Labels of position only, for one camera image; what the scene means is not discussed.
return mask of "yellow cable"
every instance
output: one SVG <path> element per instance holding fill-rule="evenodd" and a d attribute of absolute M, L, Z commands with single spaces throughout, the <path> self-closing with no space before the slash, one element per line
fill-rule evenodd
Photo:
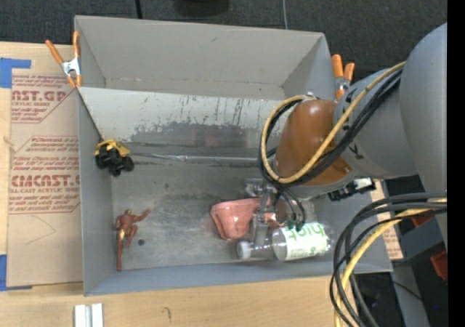
<path fill-rule="evenodd" d="M 347 285 L 347 281 L 349 280 L 350 275 L 352 274 L 352 271 L 355 268 L 355 265 L 358 263 L 362 255 L 367 251 L 367 249 L 373 244 L 373 242 L 381 235 L 383 234 L 387 229 L 390 227 L 396 225 L 398 222 L 402 221 L 401 217 L 404 216 L 410 216 L 413 214 L 420 214 L 422 212 L 429 211 L 430 209 L 408 209 L 400 214 L 397 214 L 395 216 L 399 217 L 399 219 L 385 222 L 384 224 L 379 225 L 376 230 L 374 230 L 358 247 L 357 251 L 354 253 L 354 256 L 351 258 L 349 263 L 347 264 L 347 267 L 344 269 L 344 272 L 342 273 L 341 276 L 341 284 L 342 288 L 345 288 Z M 336 295 L 336 303 L 338 307 L 341 307 L 341 295 L 339 293 Z M 337 327 L 341 326 L 341 317 L 337 313 L 337 311 L 334 312 L 334 324 Z"/>
<path fill-rule="evenodd" d="M 363 91 L 359 93 L 358 96 L 356 96 L 355 100 L 350 104 L 350 106 L 347 108 L 347 110 L 342 114 L 342 117 L 338 120 L 336 125 L 332 128 L 331 132 L 329 135 L 325 138 L 321 146 L 318 148 L 317 152 L 314 154 L 314 156 L 295 174 L 293 174 L 290 177 L 281 177 L 278 176 L 273 169 L 271 168 L 270 163 L 268 162 L 267 159 L 267 145 L 266 145 L 266 136 L 268 133 L 268 127 L 270 126 L 271 120 L 273 116 L 285 105 L 290 103 L 291 101 L 294 101 L 296 99 L 299 99 L 300 97 L 303 97 L 302 99 L 309 99 L 311 97 L 308 96 L 295 96 L 292 98 L 289 98 L 287 100 L 284 100 L 281 104 L 279 104 L 273 112 L 271 112 L 270 116 L 268 117 L 267 121 L 265 122 L 263 131 L 262 131 L 262 141 L 260 142 L 260 150 L 262 153 L 262 160 L 264 167 L 269 174 L 271 178 L 273 178 L 275 181 L 281 182 L 283 184 L 288 184 L 292 183 L 296 180 L 298 180 L 300 177 L 304 176 L 304 174 L 308 173 L 308 171 L 314 166 L 316 161 L 321 157 L 321 155 L 324 153 L 325 149 L 329 146 L 333 138 L 336 136 L 336 133 L 340 130 L 344 122 L 347 120 L 349 117 L 350 113 L 355 109 L 355 107 L 359 104 L 359 102 L 366 96 L 366 94 L 372 90 L 372 88 L 377 85 L 381 80 L 386 78 L 388 75 L 391 75 L 394 73 L 396 70 L 399 70 L 401 67 L 403 67 L 405 64 L 404 62 L 398 63 L 395 66 L 392 66 L 390 69 L 384 71 L 380 76 L 378 76 L 375 80 L 373 80 L 369 85 L 367 85 L 366 88 L 364 88 Z"/>

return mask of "cardboard sheet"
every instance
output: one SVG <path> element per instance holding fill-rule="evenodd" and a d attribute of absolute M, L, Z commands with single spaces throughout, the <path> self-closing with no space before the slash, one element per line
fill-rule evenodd
<path fill-rule="evenodd" d="M 71 47 L 57 48 L 65 60 L 72 57 Z M 8 80 L 2 84 L 0 151 L 9 172 L 2 179 L 7 194 L 1 191 L 9 202 L 2 207 L 8 212 L 7 286 L 79 281 L 76 93 L 45 44 L 1 43 L 0 57 L 30 61 L 30 68 L 13 66 L 11 88 Z"/>

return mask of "clamp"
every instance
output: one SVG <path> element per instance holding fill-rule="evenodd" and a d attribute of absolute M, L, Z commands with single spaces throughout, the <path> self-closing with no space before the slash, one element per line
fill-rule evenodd
<path fill-rule="evenodd" d="M 56 61 L 61 65 L 63 72 L 67 76 L 68 82 L 71 84 L 73 88 L 82 85 L 82 74 L 81 74 L 81 45 L 79 44 L 79 32 L 74 31 L 73 34 L 73 51 L 74 51 L 74 58 L 71 61 L 64 61 L 60 53 L 58 53 L 57 48 L 55 45 L 50 41 L 46 40 L 45 44 L 49 47 L 52 56 Z M 76 73 L 76 81 L 74 81 L 71 73 Z"/>

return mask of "metal bracket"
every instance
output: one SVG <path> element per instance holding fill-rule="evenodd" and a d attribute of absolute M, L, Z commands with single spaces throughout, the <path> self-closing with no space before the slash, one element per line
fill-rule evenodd
<path fill-rule="evenodd" d="M 103 304 L 75 305 L 73 311 L 74 327 L 103 327 Z"/>

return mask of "toy figurine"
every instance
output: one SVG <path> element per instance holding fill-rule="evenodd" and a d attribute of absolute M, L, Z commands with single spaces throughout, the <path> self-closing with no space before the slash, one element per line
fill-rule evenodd
<path fill-rule="evenodd" d="M 126 239 L 126 248 L 129 248 L 131 245 L 132 238 L 137 233 L 137 225 L 135 222 L 142 221 L 147 215 L 150 213 L 149 209 L 146 209 L 144 214 L 141 216 L 136 216 L 132 214 L 130 209 L 127 209 L 124 214 L 118 216 L 116 219 L 116 228 L 115 230 L 118 232 L 116 236 L 116 241 L 118 243 L 118 252 L 117 252 L 117 264 L 116 269 L 117 271 L 121 270 L 121 255 L 123 254 L 123 245 L 124 239 Z"/>

